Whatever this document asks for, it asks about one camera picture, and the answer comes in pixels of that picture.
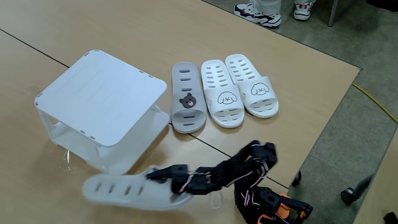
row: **wooden table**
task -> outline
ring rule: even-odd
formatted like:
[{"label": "wooden table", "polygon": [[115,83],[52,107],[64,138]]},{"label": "wooden table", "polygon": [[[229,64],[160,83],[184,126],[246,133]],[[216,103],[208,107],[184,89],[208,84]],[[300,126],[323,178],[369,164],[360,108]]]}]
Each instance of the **wooden table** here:
[{"label": "wooden table", "polygon": [[387,213],[394,212],[398,215],[397,161],[398,132],[371,182],[354,224],[384,224],[383,218]]},{"label": "wooden table", "polygon": [[[208,196],[195,197],[171,212],[96,206],[81,195],[84,181],[98,173],[84,160],[54,145],[33,104],[67,68],[0,32],[0,222],[1,223],[244,223],[233,187],[223,189],[221,208]],[[215,166],[228,157],[168,126],[130,171],[150,165]],[[277,193],[287,189],[266,179]]]},{"label": "wooden table", "polygon": [[359,71],[199,0],[0,0],[0,27],[65,65],[101,49],[165,80],[169,89],[159,104],[166,111],[174,64],[190,61],[200,68],[206,60],[244,54],[270,77],[279,114],[246,114],[236,129],[209,117],[194,135],[229,155],[253,139],[276,143],[279,163],[269,176],[284,186]]}]

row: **yellow cable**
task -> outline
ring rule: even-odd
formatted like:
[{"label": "yellow cable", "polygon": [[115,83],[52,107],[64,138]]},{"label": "yellow cable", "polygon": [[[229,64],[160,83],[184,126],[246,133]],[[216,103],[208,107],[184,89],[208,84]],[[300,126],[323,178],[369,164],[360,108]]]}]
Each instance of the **yellow cable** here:
[{"label": "yellow cable", "polygon": [[361,92],[363,92],[366,96],[368,96],[371,100],[373,100],[373,102],[375,102],[377,105],[379,105],[380,108],[382,110],[384,110],[384,112],[386,112],[386,114],[388,114],[388,116],[390,116],[390,118],[393,119],[398,124],[397,118],[395,118],[387,109],[385,109],[385,107],[383,107],[383,105],[381,105],[381,103],[379,103],[375,98],[373,98],[373,96],[371,96],[369,93],[367,93],[361,87],[359,87],[357,84],[353,83],[353,86],[355,86],[357,89],[361,90]]}]

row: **pants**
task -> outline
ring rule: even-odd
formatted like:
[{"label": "pants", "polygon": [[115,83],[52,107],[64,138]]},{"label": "pants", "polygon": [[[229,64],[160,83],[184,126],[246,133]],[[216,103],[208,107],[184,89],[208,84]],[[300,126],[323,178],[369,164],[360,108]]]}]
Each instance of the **pants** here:
[{"label": "pants", "polygon": [[[315,2],[316,0],[295,0],[296,4],[304,4],[306,2]],[[265,14],[277,14],[280,12],[280,3],[282,0],[257,0],[256,8]]]}]

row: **wire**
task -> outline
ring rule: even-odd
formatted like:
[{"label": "wire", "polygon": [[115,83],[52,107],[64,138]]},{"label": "wire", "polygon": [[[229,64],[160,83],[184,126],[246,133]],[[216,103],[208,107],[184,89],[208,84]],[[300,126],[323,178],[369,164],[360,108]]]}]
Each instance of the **wire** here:
[{"label": "wire", "polygon": [[185,187],[189,184],[189,182],[191,182],[191,180],[192,180],[192,175],[189,175],[187,182],[184,185],[182,185],[180,193],[184,191]]},{"label": "wire", "polygon": [[251,194],[251,203],[252,203],[253,205],[258,205],[258,206],[260,206],[259,203],[254,202],[253,198],[254,198],[254,193]]},{"label": "wire", "polygon": [[250,171],[249,173],[247,173],[247,174],[245,174],[245,175],[243,175],[243,176],[241,176],[241,177],[238,177],[238,178],[236,178],[236,179],[234,179],[234,180],[232,180],[229,184],[227,184],[225,187],[229,187],[231,184],[233,184],[235,181],[237,181],[237,180],[239,180],[240,178],[243,178],[243,177],[245,177],[245,176],[247,176],[247,175],[250,175],[250,174],[252,174],[253,173],[253,171]]},{"label": "wire", "polygon": [[386,114],[388,116],[390,116],[391,119],[393,119],[395,121],[395,123],[398,124],[398,119],[395,118],[385,107],[383,107],[383,105],[381,105],[381,103],[379,103],[375,98],[373,98],[373,96],[371,96],[369,93],[367,93],[365,90],[363,90],[361,87],[359,87],[357,84],[353,83],[353,86],[355,86],[357,89],[361,90],[361,92],[363,92],[366,96],[368,96],[371,100],[373,100],[373,102],[375,102],[378,106],[380,106],[380,108],[386,112]]},{"label": "wire", "polygon": [[275,215],[277,215],[283,222],[285,222],[285,223],[287,223],[287,224],[290,224],[290,223],[288,223],[287,221],[285,221],[280,215],[278,215],[278,213],[275,213]]},{"label": "wire", "polygon": [[244,199],[244,206],[247,207],[249,205],[250,201],[250,195],[249,195],[249,190],[246,191],[246,198]]},{"label": "wire", "polygon": [[261,167],[262,170],[262,174],[260,175],[260,177],[258,178],[258,180],[255,181],[254,184],[252,184],[252,186],[250,186],[250,188],[256,186],[260,181],[263,180],[264,176],[266,175],[266,168],[264,168],[263,166]]}]

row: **chair leg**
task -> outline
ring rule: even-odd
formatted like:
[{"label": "chair leg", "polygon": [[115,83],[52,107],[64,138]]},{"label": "chair leg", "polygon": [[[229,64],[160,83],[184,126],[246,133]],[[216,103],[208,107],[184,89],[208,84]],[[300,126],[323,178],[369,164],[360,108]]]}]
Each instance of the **chair leg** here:
[{"label": "chair leg", "polygon": [[338,3],[338,0],[333,0],[333,7],[331,8],[331,14],[330,14],[330,19],[329,19],[329,24],[328,24],[329,27],[333,26],[333,21],[335,20],[335,14],[336,14],[336,9],[337,9],[337,3]]},{"label": "chair leg", "polygon": [[351,204],[361,198],[367,187],[369,187],[369,184],[371,183],[373,178],[373,174],[368,176],[367,178],[363,179],[355,189],[352,189],[351,187],[348,187],[344,191],[340,193],[341,199],[346,203],[346,204]]},{"label": "chair leg", "polygon": [[299,170],[296,176],[294,177],[292,186],[293,187],[298,186],[298,184],[300,184],[300,181],[301,181],[301,171]]}]

